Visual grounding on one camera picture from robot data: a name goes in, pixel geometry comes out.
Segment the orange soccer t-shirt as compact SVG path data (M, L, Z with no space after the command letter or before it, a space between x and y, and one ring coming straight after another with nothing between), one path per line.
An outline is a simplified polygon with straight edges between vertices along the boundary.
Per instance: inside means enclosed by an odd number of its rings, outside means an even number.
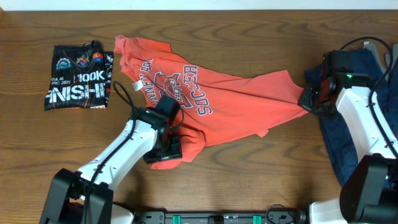
M303 89L287 70L233 76L188 62L168 43L124 35L116 37L114 51L121 55L121 71L143 92L148 106L169 96L183 110L175 119L181 125L182 158L156 162L151 169L173 169L194 160L205 147L253 134L263 137L270 128L306 114L298 105Z

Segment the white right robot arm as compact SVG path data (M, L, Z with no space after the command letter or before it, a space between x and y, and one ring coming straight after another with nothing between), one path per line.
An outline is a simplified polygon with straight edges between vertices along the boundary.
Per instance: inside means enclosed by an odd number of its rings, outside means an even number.
M372 93L367 75L333 73L308 83L299 105L319 116L342 115L354 142L358 165L340 196L309 206L310 223L397 223L397 144Z

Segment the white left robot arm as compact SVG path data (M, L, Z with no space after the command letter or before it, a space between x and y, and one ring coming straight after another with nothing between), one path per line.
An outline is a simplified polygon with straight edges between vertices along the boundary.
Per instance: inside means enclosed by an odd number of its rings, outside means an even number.
M113 202L114 191L139 159L146 164L182 158L172 127L178 105L139 108L121 134L96 158L52 179L41 223L133 223L134 213Z

